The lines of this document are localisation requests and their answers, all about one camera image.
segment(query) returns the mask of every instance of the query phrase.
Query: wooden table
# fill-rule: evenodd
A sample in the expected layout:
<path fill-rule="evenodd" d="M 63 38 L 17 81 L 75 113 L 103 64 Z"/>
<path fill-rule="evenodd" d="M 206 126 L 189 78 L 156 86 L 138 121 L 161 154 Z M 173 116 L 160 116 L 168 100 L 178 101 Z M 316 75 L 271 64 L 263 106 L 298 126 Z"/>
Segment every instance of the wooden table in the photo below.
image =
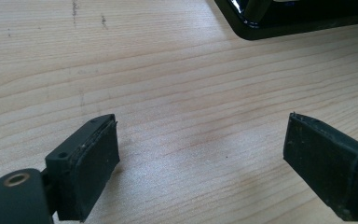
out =
<path fill-rule="evenodd" d="M 0 176 L 117 116 L 86 223 L 341 223 L 282 159 L 293 111 L 358 140 L 358 25 L 251 42 L 213 0 L 0 1 Z"/>

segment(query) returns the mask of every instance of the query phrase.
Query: scratch mark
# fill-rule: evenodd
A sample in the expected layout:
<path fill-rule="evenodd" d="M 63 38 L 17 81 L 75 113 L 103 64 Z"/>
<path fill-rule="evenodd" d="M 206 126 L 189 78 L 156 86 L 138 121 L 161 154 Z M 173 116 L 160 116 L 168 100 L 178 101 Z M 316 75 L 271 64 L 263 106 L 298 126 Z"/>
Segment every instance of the scratch mark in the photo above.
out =
<path fill-rule="evenodd" d="M 101 16 L 103 18 L 103 28 L 108 30 L 107 26 L 106 26 L 106 18 L 104 17 L 104 15 Z"/>
<path fill-rule="evenodd" d="M 83 90 L 80 90 L 79 93 L 80 93 L 80 107 L 83 109 L 84 105 L 86 104 L 84 101 L 84 92 Z"/>
<path fill-rule="evenodd" d="M 79 6 L 77 4 L 77 0 L 72 0 L 72 16 L 74 17 L 74 25 L 76 26 L 76 15 Z"/>

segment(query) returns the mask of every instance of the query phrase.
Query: dark mark on table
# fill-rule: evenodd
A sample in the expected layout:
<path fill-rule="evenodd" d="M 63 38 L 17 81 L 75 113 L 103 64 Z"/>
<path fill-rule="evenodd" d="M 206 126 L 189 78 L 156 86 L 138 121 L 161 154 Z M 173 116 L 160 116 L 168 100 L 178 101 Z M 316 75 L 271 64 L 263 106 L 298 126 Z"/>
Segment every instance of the dark mark on table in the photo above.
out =
<path fill-rule="evenodd" d="M 72 16 L 74 16 L 74 25 L 76 25 L 76 15 L 79 6 L 77 4 L 77 0 L 72 0 Z"/>
<path fill-rule="evenodd" d="M 107 26 L 106 26 L 106 18 L 104 17 L 104 15 L 101 16 L 103 18 L 103 28 L 108 30 Z"/>

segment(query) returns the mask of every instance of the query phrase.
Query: black object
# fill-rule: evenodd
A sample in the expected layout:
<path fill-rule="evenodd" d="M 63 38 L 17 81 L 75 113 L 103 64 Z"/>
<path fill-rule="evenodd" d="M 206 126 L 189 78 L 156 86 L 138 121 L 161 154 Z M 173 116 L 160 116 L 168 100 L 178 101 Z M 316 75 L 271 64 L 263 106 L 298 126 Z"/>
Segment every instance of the black object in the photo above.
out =
<path fill-rule="evenodd" d="M 47 168 L 0 178 L 0 223 L 84 221 L 119 162 L 115 115 L 92 119 L 46 156 Z"/>
<path fill-rule="evenodd" d="M 257 40 L 358 24 L 358 0 L 214 0 L 234 32 Z"/>
<path fill-rule="evenodd" d="M 283 158 L 344 221 L 358 221 L 358 142 L 310 117 L 290 114 Z"/>

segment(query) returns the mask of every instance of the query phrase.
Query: light wood surface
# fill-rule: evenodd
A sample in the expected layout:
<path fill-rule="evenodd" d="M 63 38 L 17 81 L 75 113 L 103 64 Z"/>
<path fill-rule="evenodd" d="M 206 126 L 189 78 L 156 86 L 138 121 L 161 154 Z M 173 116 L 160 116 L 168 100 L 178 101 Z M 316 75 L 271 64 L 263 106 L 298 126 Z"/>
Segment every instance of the light wood surface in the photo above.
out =
<path fill-rule="evenodd" d="M 250 42 L 212 0 L 0 0 L 0 176 L 117 115 L 86 223 L 341 223 L 282 159 L 293 111 L 358 140 L 358 25 Z"/>

